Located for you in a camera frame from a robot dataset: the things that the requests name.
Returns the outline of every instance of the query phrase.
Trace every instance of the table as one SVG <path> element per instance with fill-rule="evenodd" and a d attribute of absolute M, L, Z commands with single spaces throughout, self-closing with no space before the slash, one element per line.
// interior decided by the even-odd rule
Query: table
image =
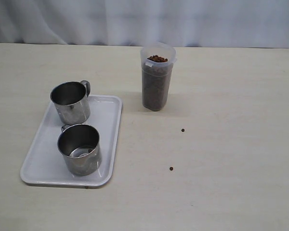
<path fill-rule="evenodd" d="M 0 231 L 289 231 L 289 50 L 176 50 L 151 112 L 139 47 L 0 44 Z M 112 179 L 24 184 L 50 91 L 83 79 L 123 100 Z"/>

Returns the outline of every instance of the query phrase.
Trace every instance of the plastic tray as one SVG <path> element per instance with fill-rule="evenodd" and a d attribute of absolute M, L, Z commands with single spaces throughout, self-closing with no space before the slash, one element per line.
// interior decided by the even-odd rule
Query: plastic tray
<path fill-rule="evenodd" d="M 115 161 L 122 100 L 117 96 L 90 95 L 89 105 L 91 115 L 84 124 L 95 127 L 100 133 L 102 164 L 98 170 L 84 177 L 68 171 L 57 147 L 64 124 L 50 102 L 20 171 L 24 182 L 92 187 L 109 181 Z"/>

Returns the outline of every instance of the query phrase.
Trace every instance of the plastic cup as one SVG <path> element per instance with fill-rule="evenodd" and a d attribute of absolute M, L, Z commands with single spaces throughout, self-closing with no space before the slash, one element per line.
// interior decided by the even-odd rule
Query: plastic cup
<path fill-rule="evenodd" d="M 158 55 L 168 59 L 165 63 L 148 60 L 150 56 Z M 173 64 L 176 61 L 176 51 L 164 43 L 154 43 L 143 47 L 140 51 L 142 67 L 143 106 L 152 110 L 161 110 L 167 102 L 168 90 Z"/>

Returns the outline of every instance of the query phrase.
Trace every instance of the white curtain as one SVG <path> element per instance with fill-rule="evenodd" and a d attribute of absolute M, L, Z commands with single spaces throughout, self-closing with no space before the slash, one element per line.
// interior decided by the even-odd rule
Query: white curtain
<path fill-rule="evenodd" d="M 289 48 L 289 0 L 0 0 L 0 42 Z"/>

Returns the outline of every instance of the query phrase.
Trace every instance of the metal cup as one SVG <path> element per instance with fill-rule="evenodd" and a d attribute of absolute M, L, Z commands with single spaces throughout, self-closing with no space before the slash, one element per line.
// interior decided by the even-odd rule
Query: metal cup
<path fill-rule="evenodd" d="M 72 174 L 89 175 L 98 169 L 102 161 L 99 133 L 90 125 L 67 126 L 61 128 L 58 149 Z"/>
<path fill-rule="evenodd" d="M 89 94 L 90 83 L 88 81 L 66 82 L 52 90 L 50 99 L 63 123 L 81 124 L 90 116 Z"/>

